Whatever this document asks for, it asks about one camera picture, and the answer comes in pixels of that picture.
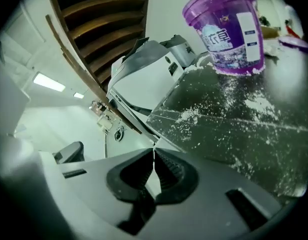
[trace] white powder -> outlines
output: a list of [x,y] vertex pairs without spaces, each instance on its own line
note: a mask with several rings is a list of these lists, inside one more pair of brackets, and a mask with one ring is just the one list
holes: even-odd
[[204,67],[201,66],[202,61],[204,61],[207,57],[209,57],[210,55],[206,55],[206,56],[202,56],[198,59],[196,66],[198,70],[202,70]]
[[195,70],[198,70],[198,68],[195,65],[190,65],[187,68],[185,68],[184,72],[188,74],[190,71],[195,71]]
[[253,165],[249,162],[246,163],[249,171],[253,171]]
[[182,142],[189,141],[192,137],[192,132],[188,124],[171,125],[168,134],[180,138]]
[[224,99],[225,99],[224,108],[225,108],[226,112],[235,103],[234,92],[235,92],[237,85],[238,85],[237,79],[234,78],[234,77],[230,77],[230,78],[228,78],[226,85],[223,86],[223,88],[222,88],[222,91],[223,91],[223,94],[224,94]]
[[180,114],[180,118],[176,120],[176,123],[190,120],[196,125],[198,123],[198,118],[201,117],[198,108],[185,110],[182,114]]
[[236,171],[238,173],[240,173],[241,172],[242,163],[241,163],[241,161],[235,155],[233,155],[233,157],[235,159],[235,163],[229,165],[229,167],[231,167],[232,169],[236,169]]
[[256,122],[259,122],[260,117],[265,115],[270,116],[275,120],[279,119],[275,114],[275,107],[264,97],[260,91],[252,93],[244,102],[247,107],[256,112],[252,115],[254,121]]
[[214,65],[212,62],[207,63],[208,66],[211,66],[214,69]]
[[232,77],[243,77],[243,75],[239,73],[228,73],[228,72],[223,72],[219,69],[215,69],[215,71],[217,74],[220,74],[220,75],[226,75],[226,76],[232,76]]
[[265,69],[265,65],[263,65],[260,69],[257,69],[257,68],[254,67],[252,72],[253,72],[253,74],[259,75],[264,69]]

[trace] gray plastic part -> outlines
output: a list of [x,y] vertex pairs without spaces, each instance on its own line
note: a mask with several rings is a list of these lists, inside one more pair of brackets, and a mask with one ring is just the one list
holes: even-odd
[[191,65],[197,57],[188,42],[179,34],[174,35],[170,40],[161,42],[160,44],[175,56],[183,68]]
[[53,154],[56,163],[64,164],[84,161],[84,145],[75,141]]
[[[112,195],[106,185],[106,175],[116,165],[148,152],[152,149],[57,165],[52,155],[38,154],[29,142],[0,136],[0,183],[10,194],[18,193],[15,201],[33,218],[33,226],[40,228],[46,239],[71,236],[75,239],[229,240],[248,237],[250,229],[226,197],[226,192],[235,189],[244,190],[270,218],[281,209],[268,192],[226,165],[166,150],[191,164],[198,172],[199,183],[182,203],[156,206],[141,231],[131,236],[117,226],[130,218],[132,204]],[[86,173],[67,179],[62,175],[81,169]],[[268,231],[270,226],[271,220],[263,227]]]
[[184,202],[157,206],[138,234],[141,239],[234,239],[251,232],[227,198],[229,190],[244,190],[270,217],[282,208],[272,195],[224,164],[168,152],[196,168],[199,184]]

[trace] white wall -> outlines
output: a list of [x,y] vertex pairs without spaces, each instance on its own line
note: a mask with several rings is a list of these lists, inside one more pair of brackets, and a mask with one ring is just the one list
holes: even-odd
[[[182,10],[189,0],[149,0],[146,36],[162,42],[175,34],[183,36],[195,53],[206,52],[206,47],[193,27],[186,24]],[[272,0],[275,15],[278,15],[282,34],[286,34],[284,21],[289,18],[283,0]]]
[[82,106],[26,108],[15,136],[31,141],[37,150],[51,153],[81,141],[86,160],[105,157],[104,133],[97,125],[97,116]]
[[300,21],[300,18],[297,14],[297,12],[294,10],[293,7],[290,5],[286,6],[286,11],[289,15],[289,18],[292,19],[292,29],[293,31],[298,34],[300,37],[304,35],[303,28],[302,28],[302,23]]
[[275,10],[273,0],[257,0],[258,15],[264,16],[269,21],[271,27],[280,27],[281,22]]
[[[97,97],[63,57],[46,15],[50,15],[62,42],[84,66],[59,24],[50,0],[22,0],[0,35],[5,68],[18,87],[30,96],[30,107],[88,107]],[[65,90],[58,92],[34,84],[37,72],[65,85]],[[73,97],[76,92],[84,98]]]

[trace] fluorescent light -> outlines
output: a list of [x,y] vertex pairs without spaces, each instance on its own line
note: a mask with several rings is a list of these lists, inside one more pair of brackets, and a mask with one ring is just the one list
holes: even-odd
[[82,94],[80,94],[80,93],[78,93],[78,92],[75,92],[75,93],[74,93],[74,97],[75,97],[75,98],[79,98],[79,99],[83,99],[83,98],[84,98],[84,95],[82,95]]
[[44,86],[50,89],[53,89],[55,91],[63,92],[65,89],[65,85],[54,81],[53,79],[50,79],[46,75],[43,75],[41,73],[38,73],[37,76],[33,80],[34,84]]

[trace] spilled detergent powder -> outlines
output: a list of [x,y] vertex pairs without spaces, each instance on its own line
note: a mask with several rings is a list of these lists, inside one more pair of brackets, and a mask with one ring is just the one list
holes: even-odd
[[[207,58],[210,57],[210,55],[202,56],[198,59],[196,65],[190,65],[187,68],[184,69],[185,74],[188,74],[191,71],[196,71],[196,70],[202,70],[204,69],[204,66],[202,66],[202,62]],[[207,65],[212,66],[213,64],[211,62],[207,63]]]
[[193,123],[193,124],[197,124],[198,123],[198,118],[200,118],[200,112],[198,108],[190,108],[185,110],[184,112],[182,112],[180,114],[180,118],[176,120],[176,123],[180,123],[180,122],[189,122],[189,123]]
[[189,141],[192,137],[192,131],[186,124],[172,124],[166,133],[174,138],[179,138],[182,142]]
[[241,162],[235,155],[232,156],[235,159],[235,163],[229,165],[229,167],[236,170],[238,173],[244,175],[247,179],[250,180],[255,173],[252,164],[246,161]]
[[227,83],[222,87],[223,96],[225,98],[224,101],[224,109],[227,112],[235,103],[235,89],[238,86],[238,80],[235,77],[231,77],[228,79]]
[[244,103],[247,107],[252,109],[253,120],[256,122],[259,122],[263,116],[268,116],[274,120],[279,120],[274,105],[266,99],[261,91],[251,93]]

